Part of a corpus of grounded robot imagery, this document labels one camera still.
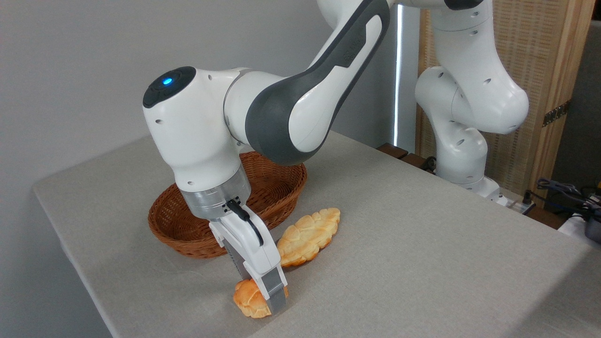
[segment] cable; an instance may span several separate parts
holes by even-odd
[[[526,190],[526,192],[529,192],[532,196],[538,198],[539,200],[544,201],[545,203],[549,203],[550,205],[552,205],[554,207],[558,207],[560,209],[563,209],[563,210],[566,210],[569,212],[573,212],[574,214],[581,214],[582,216],[585,216],[585,217],[593,217],[597,221],[601,220],[601,217],[599,217],[598,213],[596,214],[594,210],[590,211],[591,209],[595,209],[594,207],[588,207],[587,209],[584,209],[584,208],[577,209],[575,207],[568,207],[565,205],[554,203],[553,201],[550,201],[549,199],[544,198],[544,197],[534,193],[531,190]]]

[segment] white wall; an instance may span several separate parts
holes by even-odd
[[[314,0],[4,0],[0,9],[0,337],[108,337],[33,183],[147,135],[142,94],[164,71],[292,75],[331,29]],[[391,141],[394,29],[335,124],[371,146]]]

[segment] brown woven basket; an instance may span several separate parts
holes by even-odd
[[[246,204],[273,229],[296,207],[307,169],[304,164],[282,167],[257,152],[243,153],[240,159],[252,189]],[[185,256],[211,258],[226,253],[213,237],[209,221],[192,215],[175,184],[154,201],[148,224],[161,242]]]

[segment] pastry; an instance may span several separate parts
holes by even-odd
[[[340,210],[331,207],[303,216],[286,229],[278,242],[282,267],[301,265],[313,260],[319,250],[330,244],[332,236],[338,230],[338,222]]]
[[[284,294],[288,297],[288,288],[284,286]],[[236,284],[234,303],[247,317],[263,318],[271,315],[267,301],[253,279],[247,279]]]

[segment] black cable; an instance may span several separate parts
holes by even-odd
[[[590,212],[588,210],[577,209],[577,208],[574,208],[574,207],[568,207],[568,206],[565,206],[565,205],[556,204],[553,201],[550,201],[549,199],[544,198],[544,197],[542,197],[542,196],[534,193],[532,190],[526,190],[526,192],[529,192],[530,194],[532,194],[532,196],[538,198],[539,200],[544,201],[545,203],[549,203],[549,204],[551,204],[554,207],[558,207],[558,208],[563,209],[563,210],[571,211],[571,212],[573,212],[575,214],[581,214],[583,216],[593,217],[593,218],[595,218],[595,220],[599,217],[598,214],[595,214],[594,211]]]
[[[234,200],[229,200],[226,205],[228,206],[228,208],[230,208],[236,215],[238,215],[238,217],[243,220],[244,222],[247,222],[251,228],[253,229],[253,231],[255,232],[255,234],[257,235],[258,239],[259,239],[259,246],[263,246],[263,237],[261,236],[261,233],[259,232],[259,229],[257,229],[257,226],[255,226],[255,224],[251,221],[251,216],[246,212],[246,210],[242,209],[242,207],[238,204],[238,202],[234,201]]]

